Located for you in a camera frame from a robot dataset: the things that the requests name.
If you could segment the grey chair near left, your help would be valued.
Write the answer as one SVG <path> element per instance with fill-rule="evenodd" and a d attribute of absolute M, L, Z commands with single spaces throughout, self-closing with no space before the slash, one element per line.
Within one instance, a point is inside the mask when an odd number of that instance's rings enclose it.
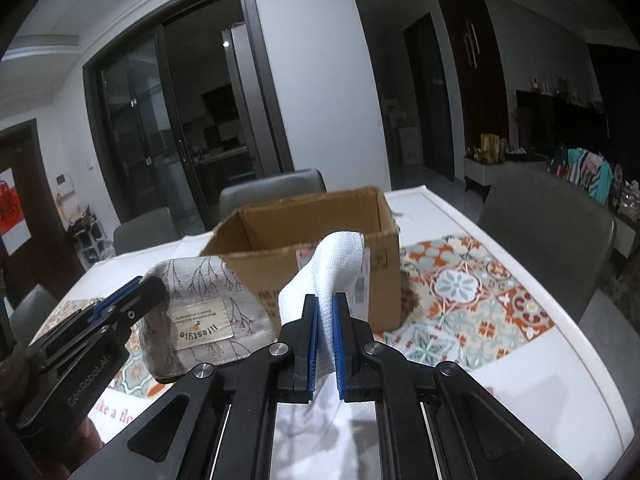
<path fill-rule="evenodd" d="M 10 317 L 16 341 L 27 348 L 52 313 L 58 300 L 42 285 L 35 286 Z"/>

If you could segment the white low cabinet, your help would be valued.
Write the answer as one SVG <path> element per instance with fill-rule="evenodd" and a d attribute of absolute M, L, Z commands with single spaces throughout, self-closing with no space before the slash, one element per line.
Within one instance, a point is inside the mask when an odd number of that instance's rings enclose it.
<path fill-rule="evenodd" d="M 465 192 L 469 190 L 479 192 L 484 202 L 491 187 L 498 181 L 502 168 L 508 162 L 537 170 L 545 170 L 547 168 L 547 161 L 543 157 L 534 155 L 518 156 L 496 164 L 484 164 L 484 162 L 477 162 L 475 159 L 467 157 L 463 164 Z"/>

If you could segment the grey chair far left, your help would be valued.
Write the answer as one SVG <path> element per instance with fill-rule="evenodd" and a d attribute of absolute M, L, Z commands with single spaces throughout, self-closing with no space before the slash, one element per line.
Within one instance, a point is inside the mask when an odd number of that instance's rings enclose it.
<path fill-rule="evenodd" d="M 168 207 L 158 208 L 121 224 L 114 231 L 116 255 L 175 242 L 179 232 Z"/>

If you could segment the brown cardboard box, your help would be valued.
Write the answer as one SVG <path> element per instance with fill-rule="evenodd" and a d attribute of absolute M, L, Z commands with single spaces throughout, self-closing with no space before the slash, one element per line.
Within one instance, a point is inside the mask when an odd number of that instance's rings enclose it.
<path fill-rule="evenodd" d="M 375 333 L 401 324 L 399 230 L 379 188 L 314 193 L 236 210 L 219 223 L 201 255 L 218 256 L 280 326 L 278 293 L 327 235 L 354 231 L 369 249 L 367 321 Z"/>

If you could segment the grey chair right side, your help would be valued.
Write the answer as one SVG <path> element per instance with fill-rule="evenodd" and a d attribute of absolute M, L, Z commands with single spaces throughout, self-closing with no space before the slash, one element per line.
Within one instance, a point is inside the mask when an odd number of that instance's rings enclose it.
<path fill-rule="evenodd" d="M 587 310 L 615 238 L 613 215 L 547 171 L 508 162 L 478 226 L 518 260 L 574 322 Z"/>

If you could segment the grey chair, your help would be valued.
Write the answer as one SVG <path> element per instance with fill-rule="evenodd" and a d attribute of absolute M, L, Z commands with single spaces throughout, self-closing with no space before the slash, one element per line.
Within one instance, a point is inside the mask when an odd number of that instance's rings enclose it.
<path fill-rule="evenodd" d="M 52 313 L 58 300 L 42 285 L 35 286 L 10 317 L 16 341 L 27 348 Z"/>
<path fill-rule="evenodd" d="M 478 226 L 518 260 L 574 322 L 587 310 L 615 238 L 613 215 L 547 171 L 508 162 Z"/>
<path fill-rule="evenodd" d="M 233 211 L 245 206 L 323 192 L 326 192 L 326 184 L 317 169 L 297 170 L 250 180 L 222 190 L 219 196 L 219 220 L 224 220 Z"/>
<path fill-rule="evenodd" d="M 168 207 L 158 208 L 121 224 L 114 231 L 116 255 L 175 242 L 179 232 Z"/>

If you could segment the white shoe rack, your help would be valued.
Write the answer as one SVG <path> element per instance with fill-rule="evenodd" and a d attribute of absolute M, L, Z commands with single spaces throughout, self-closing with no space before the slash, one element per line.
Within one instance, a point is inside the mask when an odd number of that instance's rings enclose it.
<path fill-rule="evenodd" d="M 76 255 L 86 271 L 96 263 L 116 256 L 113 242 L 88 206 L 78 206 L 70 214 L 66 233 L 73 240 Z"/>

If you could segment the brown wooden door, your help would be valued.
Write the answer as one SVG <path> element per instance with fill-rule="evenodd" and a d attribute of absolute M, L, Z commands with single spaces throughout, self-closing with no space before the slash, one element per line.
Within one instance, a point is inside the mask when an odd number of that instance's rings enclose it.
<path fill-rule="evenodd" d="M 11 168 L 32 237 L 9 256 L 1 241 L 1 274 L 16 308 L 37 285 L 62 299 L 84 274 L 63 228 L 44 171 L 37 124 L 32 119 L 1 131 L 1 172 Z"/>

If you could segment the dark sliding glass door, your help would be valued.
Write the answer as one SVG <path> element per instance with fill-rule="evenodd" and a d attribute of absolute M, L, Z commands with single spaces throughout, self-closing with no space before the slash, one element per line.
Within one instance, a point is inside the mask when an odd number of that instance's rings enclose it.
<path fill-rule="evenodd" d="M 93 145 L 120 222 L 167 208 L 213 229 L 221 192 L 293 169 L 256 0 L 174 0 L 85 65 Z"/>

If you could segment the colourful clothes pile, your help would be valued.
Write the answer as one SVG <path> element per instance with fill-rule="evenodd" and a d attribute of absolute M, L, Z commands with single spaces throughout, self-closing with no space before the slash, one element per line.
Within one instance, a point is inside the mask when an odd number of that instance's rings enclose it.
<path fill-rule="evenodd" d="M 615 172 L 600 154 L 584 148 L 561 148 L 552 157 L 547 171 L 578 186 L 603 206 L 610 201 Z"/>

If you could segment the wall intercom panel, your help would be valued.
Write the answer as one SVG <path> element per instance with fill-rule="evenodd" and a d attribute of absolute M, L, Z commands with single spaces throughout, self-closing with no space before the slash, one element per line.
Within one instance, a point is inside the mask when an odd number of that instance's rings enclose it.
<path fill-rule="evenodd" d="M 75 192 L 74 184 L 69 174 L 59 174 L 55 177 L 56 192 L 64 198 Z"/>

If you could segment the grey floral fabric pouch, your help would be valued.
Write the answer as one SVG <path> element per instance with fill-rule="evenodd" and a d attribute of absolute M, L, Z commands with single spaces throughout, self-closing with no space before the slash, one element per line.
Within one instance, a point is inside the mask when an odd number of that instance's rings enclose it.
<path fill-rule="evenodd" d="M 174 382 L 200 363 L 245 359 L 277 339 L 267 310 L 217 256 L 166 260 L 144 276 L 165 287 L 138 328 L 144 365 L 157 382 Z"/>

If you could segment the red fu door poster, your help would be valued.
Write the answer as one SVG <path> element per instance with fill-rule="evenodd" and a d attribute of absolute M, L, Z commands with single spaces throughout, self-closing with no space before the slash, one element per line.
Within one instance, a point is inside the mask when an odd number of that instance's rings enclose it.
<path fill-rule="evenodd" d="M 0 235 L 9 256 L 15 254 L 32 237 L 11 168 L 0 174 Z"/>

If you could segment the white paper towel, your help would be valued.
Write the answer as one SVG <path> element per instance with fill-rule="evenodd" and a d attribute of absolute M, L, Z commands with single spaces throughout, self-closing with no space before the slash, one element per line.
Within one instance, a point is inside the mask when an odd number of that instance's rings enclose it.
<path fill-rule="evenodd" d="M 311 259 L 280 291 L 278 306 L 282 326 L 302 317 L 307 295 L 318 300 L 317 359 L 312 373 L 311 396 L 314 396 L 314 387 L 335 372 L 333 299 L 338 292 L 347 294 L 354 289 L 363 254 L 364 237 L 361 233 L 331 233 L 317 245 Z"/>

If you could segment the white cardboard box hallway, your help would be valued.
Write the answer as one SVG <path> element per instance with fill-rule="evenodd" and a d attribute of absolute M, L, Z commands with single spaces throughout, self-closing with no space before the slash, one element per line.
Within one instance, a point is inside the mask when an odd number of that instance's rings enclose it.
<path fill-rule="evenodd" d="M 404 127 L 398 130 L 402 164 L 414 166 L 422 164 L 421 133 L 418 127 Z"/>

